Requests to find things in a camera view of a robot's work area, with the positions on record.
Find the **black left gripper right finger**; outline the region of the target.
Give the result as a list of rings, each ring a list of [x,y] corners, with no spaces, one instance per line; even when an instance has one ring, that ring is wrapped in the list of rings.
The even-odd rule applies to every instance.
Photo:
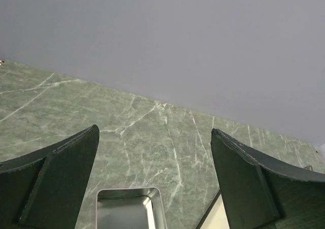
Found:
[[[230,228],[324,228],[324,174],[280,161],[215,128],[211,151]]]

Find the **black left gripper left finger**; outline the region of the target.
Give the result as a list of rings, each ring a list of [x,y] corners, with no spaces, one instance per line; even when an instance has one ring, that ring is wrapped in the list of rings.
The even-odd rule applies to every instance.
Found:
[[[99,139],[94,124],[1,162],[1,228],[74,228]]]

